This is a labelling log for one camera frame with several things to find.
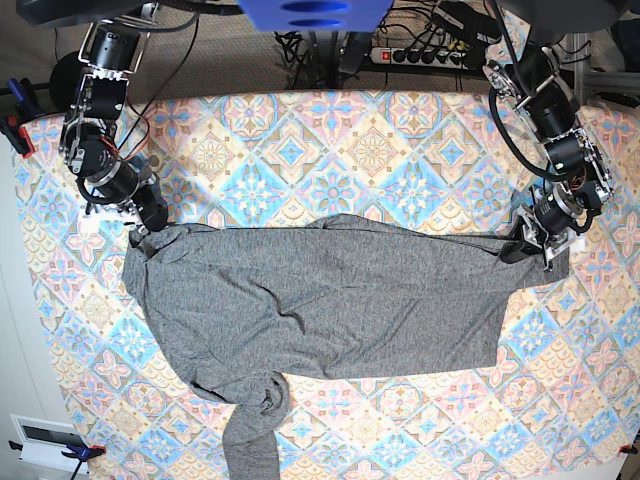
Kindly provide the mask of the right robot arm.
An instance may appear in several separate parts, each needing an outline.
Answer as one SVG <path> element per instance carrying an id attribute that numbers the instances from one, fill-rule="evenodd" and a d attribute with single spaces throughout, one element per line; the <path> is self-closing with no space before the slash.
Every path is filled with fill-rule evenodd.
<path id="1" fill-rule="evenodd" d="M 149 166 L 131 164 L 116 145 L 130 77 L 148 44 L 153 15 L 92 23 L 78 53 L 81 77 L 66 113 L 59 152 L 89 206 L 146 234 L 168 224 L 168 206 Z"/>

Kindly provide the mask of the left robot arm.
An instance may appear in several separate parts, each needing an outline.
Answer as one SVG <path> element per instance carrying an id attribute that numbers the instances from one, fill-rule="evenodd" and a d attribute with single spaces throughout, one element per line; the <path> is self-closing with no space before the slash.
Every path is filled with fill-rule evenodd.
<path id="1" fill-rule="evenodd" d="M 517 57 L 497 3 L 490 3 L 511 63 L 490 60 L 483 71 L 491 84 L 489 110 L 502 139 L 516 160 L 542 180 L 530 189 L 532 202 L 515 211 L 514 227 L 499 258 L 513 264 L 539 256 L 547 271 L 553 260 L 581 239 L 613 199 L 613 181 L 601 153 L 579 118 L 579 106 L 560 75 L 555 50 L 542 46 L 522 61 Z M 508 102 L 540 143 L 546 166 L 532 163 L 511 138 L 498 111 Z"/>

